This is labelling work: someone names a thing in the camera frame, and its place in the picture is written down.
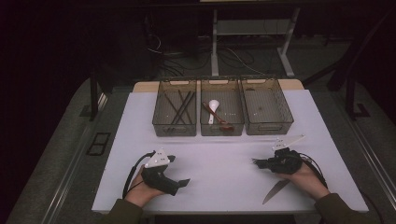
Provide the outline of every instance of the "person's right hand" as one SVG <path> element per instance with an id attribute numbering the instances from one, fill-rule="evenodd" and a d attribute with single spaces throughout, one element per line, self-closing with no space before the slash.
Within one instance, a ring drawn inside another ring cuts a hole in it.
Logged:
<path id="1" fill-rule="evenodd" d="M 323 186 L 320 180 L 315 176 L 305 163 L 302 164 L 300 170 L 292 175 L 277 174 L 279 177 L 290 180 L 299 189 L 308 193 L 315 201 L 330 194 L 329 190 Z"/>
<path id="2" fill-rule="evenodd" d="M 151 199 L 164 194 L 162 191 L 158 189 L 153 189 L 149 187 L 143 181 L 143 177 L 142 177 L 143 169 L 144 169 L 144 165 L 141 165 L 139 173 L 132 181 L 131 184 L 132 189 L 128 191 L 124 199 L 125 201 L 134 203 L 140 207 L 145 206 L 146 203 L 148 203 Z"/>

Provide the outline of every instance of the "knife blade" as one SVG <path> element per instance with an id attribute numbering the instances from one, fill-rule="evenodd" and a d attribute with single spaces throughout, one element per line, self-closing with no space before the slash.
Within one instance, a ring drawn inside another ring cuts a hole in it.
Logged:
<path id="1" fill-rule="evenodd" d="M 287 186 L 289 182 L 290 181 L 288 179 L 284 179 L 284 180 L 279 180 L 276 184 L 274 184 L 274 186 L 265 196 L 264 201 L 262 201 L 262 204 L 265 204 L 268 201 L 270 201 L 270 199 L 272 199 L 280 190 L 285 188 L 285 186 Z"/>

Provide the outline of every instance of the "metal frame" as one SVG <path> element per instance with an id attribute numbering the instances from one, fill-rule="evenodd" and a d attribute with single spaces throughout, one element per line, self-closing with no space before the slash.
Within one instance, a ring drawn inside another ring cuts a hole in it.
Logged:
<path id="1" fill-rule="evenodd" d="M 278 35 L 278 34 L 285 34 L 285 42 L 282 45 L 281 48 L 277 48 L 277 53 L 279 55 L 280 61 L 282 62 L 282 65 L 285 69 L 286 75 L 288 77 L 294 77 L 294 72 L 291 68 L 288 56 L 286 55 L 288 51 L 288 47 L 291 41 L 291 38 L 293 36 L 294 28 L 297 23 L 297 18 L 300 13 L 300 8 L 296 7 L 293 11 L 293 14 L 291 16 L 289 25 L 286 29 L 286 31 L 283 33 L 282 29 L 280 32 L 254 32 L 254 31 L 235 31 L 234 29 L 231 28 L 232 22 L 236 25 L 238 23 L 241 23 L 241 21 L 227 21 L 227 22 L 221 22 L 218 21 L 218 12 L 216 10 L 213 11 L 213 38 L 212 38 L 212 55 L 211 55 L 211 62 L 212 62 L 212 76 L 218 76 L 219 75 L 219 61 L 218 61 L 218 54 L 217 54 L 217 47 L 218 47 L 218 35 Z M 221 32 L 219 32 L 220 25 L 226 25 L 228 28 L 221 29 Z"/>

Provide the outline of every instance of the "vr controller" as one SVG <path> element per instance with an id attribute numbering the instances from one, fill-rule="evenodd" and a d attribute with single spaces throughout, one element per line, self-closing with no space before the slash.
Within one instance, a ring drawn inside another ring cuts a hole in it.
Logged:
<path id="1" fill-rule="evenodd" d="M 125 182 L 125 186 L 122 192 L 122 198 L 125 198 L 128 191 L 135 187 L 132 186 L 130 189 L 130 183 L 132 181 L 132 177 L 134 176 L 134 172 L 137 168 L 137 165 L 146 157 L 150 157 L 150 159 L 145 164 L 145 167 L 141 175 L 143 177 L 143 181 L 148 186 L 154 189 L 158 189 L 164 193 L 175 196 L 179 188 L 186 187 L 189 184 L 190 182 L 189 179 L 180 180 L 176 182 L 165 176 L 163 172 L 168 167 L 168 164 L 170 162 L 173 162 L 176 157 L 167 156 L 164 150 L 160 149 L 158 151 L 147 153 L 137 161 L 136 165 L 132 168 Z"/>
<path id="2" fill-rule="evenodd" d="M 301 153 L 290 150 L 288 147 L 275 151 L 275 156 L 267 160 L 253 159 L 253 163 L 260 169 L 269 169 L 273 173 L 292 175 L 300 170 L 303 163 L 305 163 L 317 176 L 320 182 L 327 188 L 326 180 L 323 174 L 315 167 L 311 158 L 302 158 Z"/>

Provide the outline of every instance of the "cable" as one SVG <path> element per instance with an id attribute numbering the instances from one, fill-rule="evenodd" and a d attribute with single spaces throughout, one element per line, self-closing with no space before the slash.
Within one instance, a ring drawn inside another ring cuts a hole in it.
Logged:
<path id="1" fill-rule="evenodd" d="M 309 160 L 311 160 L 311 161 L 317 166 L 318 171 L 320 172 L 320 175 L 323 176 L 323 173 L 321 172 L 319 165 L 317 164 L 317 162 L 316 162 L 314 159 L 312 159 L 312 158 L 311 158 L 310 156 L 308 156 L 308 155 L 305 155 L 304 153 L 300 153 L 300 155 L 303 155 L 303 156 L 307 157 Z"/>
<path id="2" fill-rule="evenodd" d="M 239 60 L 239 62 L 241 62 L 246 68 L 250 69 L 250 70 L 253 71 L 253 72 L 257 72 L 257 73 L 259 73 L 259 74 L 261 74 L 261 75 L 265 75 L 264 73 L 262 73 L 262 72 L 260 72 L 260 71 L 257 71 L 256 69 L 251 68 L 251 67 L 249 67 L 247 64 L 245 64 L 245 63 L 242 61 L 242 59 L 239 58 L 239 56 L 238 56 L 233 50 L 231 50 L 231 49 L 229 49 L 229 48 L 226 48 L 226 49 L 229 50 L 233 55 L 235 55 L 235 57 Z"/>
<path id="3" fill-rule="evenodd" d="M 244 52 L 250 57 L 250 59 L 251 59 L 251 62 L 246 62 L 246 60 L 242 60 L 243 63 L 245 63 L 245 64 L 253 64 L 253 63 L 255 62 L 254 56 L 253 56 L 251 53 L 249 53 L 247 50 L 243 50 L 243 51 L 244 51 Z M 224 55 L 224 57 L 227 58 L 228 60 L 231 60 L 231 61 L 235 61 L 235 62 L 239 62 L 239 63 L 241 62 L 240 60 L 235 59 L 235 57 L 231 58 L 231 57 L 226 56 L 226 55 Z"/>
<path id="4" fill-rule="evenodd" d="M 122 192 L 122 198 L 123 198 L 123 199 L 125 198 L 126 194 L 128 193 L 128 188 L 129 188 L 129 185 L 131 184 L 132 177 L 134 177 L 134 172 L 136 171 L 136 167 L 139 165 L 139 163 L 140 163 L 143 159 L 145 159 L 146 157 L 152 157 L 154 154 L 155 154 L 155 151 L 150 152 L 150 153 L 147 153 L 146 155 L 142 156 L 142 157 L 137 161 L 137 163 L 132 167 L 131 172 L 129 172 L 128 178 L 126 179 L 126 182 L 125 182 L 125 185 L 124 185 L 124 189 L 123 189 L 123 192 Z"/>
<path id="5" fill-rule="evenodd" d="M 158 40 L 158 46 L 157 46 L 157 48 L 156 49 L 159 49 L 160 48 L 160 46 L 161 46 L 161 39 L 157 36 L 157 35 L 152 35 L 152 36 L 154 36 L 154 37 L 156 37 L 157 38 L 157 40 Z"/>
<path id="6" fill-rule="evenodd" d="M 167 65 L 163 65 L 163 66 L 159 66 L 161 69 L 166 70 L 170 73 L 172 73 L 173 75 L 175 75 L 175 77 L 184 77 L 183 73 L 181 73 L 180 71 L 178 71 L 175 67 L 172 66 L 167 66 Z"/>
<path id="7" fill-rule="evenodd" d="M 186 70 L 198 70 L 198 69 L 201 69 L 201 68 L 205 67 L 205 66 L 207 65 L 207 63 L 209 62 L 209 59 L 210 59 L 210 54 L 207 55 L 207 57 L 206 57 L 206 59 L 205 59 L 205 61 L 204 61 L 203 64 L 201 64 L 200 66 L 195 67 L 195 68 L 185 67 L 185 66 L 181 65 L 180 63 L 174 62 L 174 61 L 169 60 L 169 59 L 165 59 L 165 60 L 166 60 L 167 62 L 169 62 L 169 63 L 174 63 L 174 64 L 176 64 L 177 66 L 179 66 L 180 68 L 183 68 L 183 69 L 186 69 Z"/>
<path id="8" fill-rule="evenodd" d="M 129 191 L 131 191 L 132 189 L 136 188 L 138 185 L 140 185 L 140 184 L 143 183 L 143 182 L 145 182 L 145 181 L 142 180 L 142 181 L 140 181 L 139 183 L 137 183 L 137 184 L 131 186 L 131 188 L 128 189 L 128 191 L 126 192 L 125 196 L 129 193 Z"/>
<path id="9" fill-rule="evenodd" d="M 160 52 L 160 51 L 155 50 L 155 49 L 149 49 L 149 48 L 148 48 L 148 50 L 151 51 L 151 52 L 154 52 L 154 53 L 163 54 L 163 52 Z"/>
<path id="10" fill-rule="evenodd" d="M 178 77 L 178 75 L 174 71 L 171 71 L 170 69 L 162 67 L 160 65 L 158 67 L 161 68 L 162 70 L 164 70 L 163 71 L 163 75 L 161 75 L 161 77 L 167 77 L 167 73 L 166 72 L 172 73 L 173 77 Z"/>
<path id="11" fill-rule="evenodd" d="M 175 67 L 175 66 L 169 66 L 169 65 L 165 65 L 165 64 L 164 64 L 164 66 L 167 67 L 168 69 L 174 70 L 175 72 L 180 74 L 182 77 L 184 77 L 184 69 L 183 68 L 181 68 L 181 71 L 179 71 L 179 70 L 177 70 L 177 67 Z"/>
<path id="12" fill-rule="evenodd" d="M 235 59 L 232 59 L 232 58 L 229 58 L 228 56 L 226 56 L 226 55 L 224 55 L 224 54 L 222 54 L 222 53 L 220 53 L 220 52 L 218 52 L 218 56 L 219 56 L 219 58 L 221 59 L 221 61 L 222 61 L 223 63 L 227 64 L 228 66 L 230 66 L 230 67 L 232 67 L 232 68 L 245 68 L 245 66 L 242 65 L 242 64 L 241 64 L 240 66 L 235 66 L 235 65 L 232 65 L 232 64 L 230 64 L 230 63 L 227 63 L 227 62 L 224 60 L 224 58 L 229 59 L 229 60 L 232 60 L 232 61 L 236 61 L 236 62 L 238 62 L 238 64 L 239 64 L 239 61 L 237 61 L 237 60 L 235 60 Z"/>

